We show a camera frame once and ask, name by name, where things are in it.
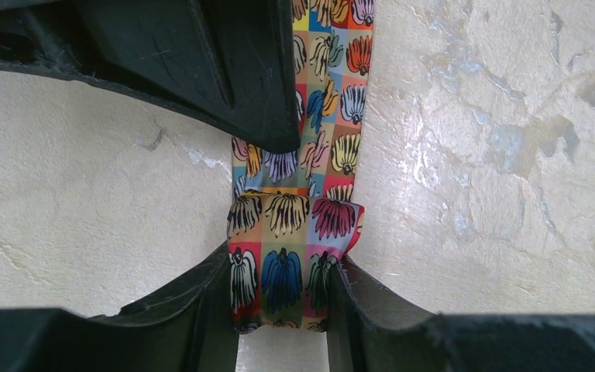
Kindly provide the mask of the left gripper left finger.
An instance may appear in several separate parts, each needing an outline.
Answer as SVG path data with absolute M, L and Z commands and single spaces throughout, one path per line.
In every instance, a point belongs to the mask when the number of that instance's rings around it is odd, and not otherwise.
M 0 308 L 0 371 L 233 371 L 228 247 L 117 315 Z

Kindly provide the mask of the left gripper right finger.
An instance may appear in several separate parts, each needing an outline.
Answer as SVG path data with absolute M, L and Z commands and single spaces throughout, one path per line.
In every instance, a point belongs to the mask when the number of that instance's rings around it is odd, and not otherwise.
M 431 313 L 347 258 L 329 277 L 333 371 L 595 371 L 595 315 Z

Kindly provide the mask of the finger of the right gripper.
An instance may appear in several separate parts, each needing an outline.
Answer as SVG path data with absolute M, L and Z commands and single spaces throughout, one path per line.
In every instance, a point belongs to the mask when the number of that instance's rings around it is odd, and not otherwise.
M 271 153 L 300 143 L 289 1 L 0 1 L 0 71 L 81 81 Z

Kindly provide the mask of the colourful patterned tie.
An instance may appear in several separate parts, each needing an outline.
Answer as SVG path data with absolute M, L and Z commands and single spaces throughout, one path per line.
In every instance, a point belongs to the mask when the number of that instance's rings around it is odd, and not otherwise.
M 232 139 L 228 213 L 234 331 L 324 332 L 329 273 L 355 246 L 365 209 L 352 196 L 373 51 L 373 0 L 294 1 L 301 145 L 271 153 Z

